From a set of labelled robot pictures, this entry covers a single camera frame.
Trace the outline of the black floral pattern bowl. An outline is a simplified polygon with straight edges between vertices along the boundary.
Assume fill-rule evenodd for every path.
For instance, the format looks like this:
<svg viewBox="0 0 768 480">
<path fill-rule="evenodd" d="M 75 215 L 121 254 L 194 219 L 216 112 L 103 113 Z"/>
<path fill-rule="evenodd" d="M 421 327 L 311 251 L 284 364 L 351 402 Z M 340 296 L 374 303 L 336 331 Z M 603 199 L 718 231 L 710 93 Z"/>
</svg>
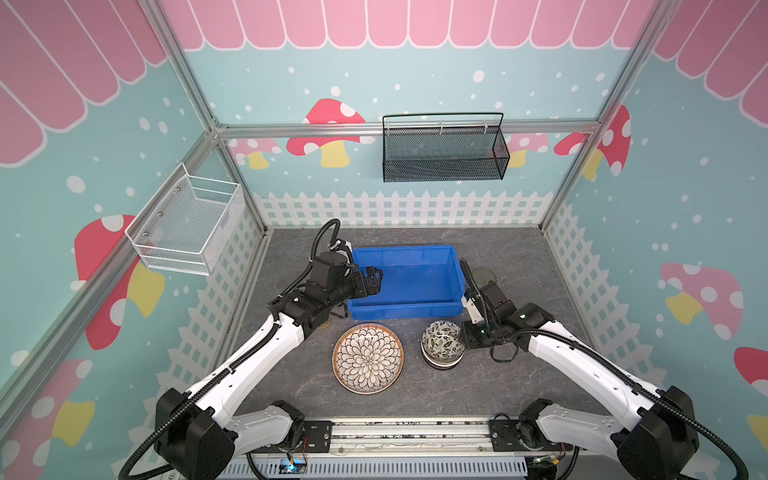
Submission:
<svg viewBox="0 0 768 480">
<path fill-rule="evenodd" d="M 466 346 L 460 326 L 447 320 L 432 322 L 422 334 L 421 349 L 423 355 L 442 361 L 463 357 Z"/>
</svg>

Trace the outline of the purple striped ceramic bowl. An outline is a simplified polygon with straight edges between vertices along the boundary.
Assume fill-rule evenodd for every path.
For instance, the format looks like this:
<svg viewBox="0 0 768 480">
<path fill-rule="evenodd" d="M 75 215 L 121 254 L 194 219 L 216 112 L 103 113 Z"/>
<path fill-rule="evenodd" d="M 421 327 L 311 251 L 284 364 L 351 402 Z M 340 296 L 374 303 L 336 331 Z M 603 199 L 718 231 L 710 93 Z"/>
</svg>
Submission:
<svg viewBox="0 0 768 480">
<path fill-rule="evenodd" d="M 463 357 L 460 356 L 457 359 L 451 361 L 442 361 L 433 359 L 428 355 L 423 355 L 423 359 L 430 368 L 438 371 L 447 371 L 456 368 L 458 364 L 463 360 Z"/>
</svg>

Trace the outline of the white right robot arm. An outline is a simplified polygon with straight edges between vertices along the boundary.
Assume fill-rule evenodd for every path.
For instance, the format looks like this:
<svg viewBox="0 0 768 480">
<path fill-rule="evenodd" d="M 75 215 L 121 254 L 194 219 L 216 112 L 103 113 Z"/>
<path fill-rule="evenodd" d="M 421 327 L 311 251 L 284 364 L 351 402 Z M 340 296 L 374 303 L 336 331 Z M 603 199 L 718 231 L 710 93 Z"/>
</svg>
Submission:
<svg viewBox="0 0 768 480">
<path fill-rule="evenodd" d="M 518 416 L 518 442 L 530 451 L 568 444 L 617 461 L 635 479 L 681 479 L 702 439 L 717 447 L 746 479 L 736 451 L 695 418 L 691 398 L 676 387 L 644 381 L 598 353 L 533 303 L 517 307 L 495 283 L 467 281 L 463 326 L 468 348 L 493 350 L 512 344 L 566 375 L 597 400 L 603 415 L 537 399 Z"/>
</svg>

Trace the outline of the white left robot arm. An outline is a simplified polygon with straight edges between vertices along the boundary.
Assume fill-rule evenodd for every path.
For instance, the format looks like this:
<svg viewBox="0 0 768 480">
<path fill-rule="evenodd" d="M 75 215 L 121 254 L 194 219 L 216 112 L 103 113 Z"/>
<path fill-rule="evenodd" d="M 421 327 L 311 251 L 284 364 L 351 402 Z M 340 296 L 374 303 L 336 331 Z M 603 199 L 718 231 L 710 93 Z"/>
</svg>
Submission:
<svg viewBox="0 0 768 480">
<path fill-rule="evenodd" d="M 155 429 L 128 457 L 121 479 L 152 479 L 172 470 L 187 479 L 215 479 L 239 453 L 280 444 L 301 432 L 304 417 L 285 402 L 258 414 L 254 433 L 235 413 L 277 363 L 348 300 L 377 295 L 383 273 L 347 253 L 313 258 L 285 292 L 267 305 L 260 329 L 203 380 L 170 389 L 156 404 Z"/>
</svg>

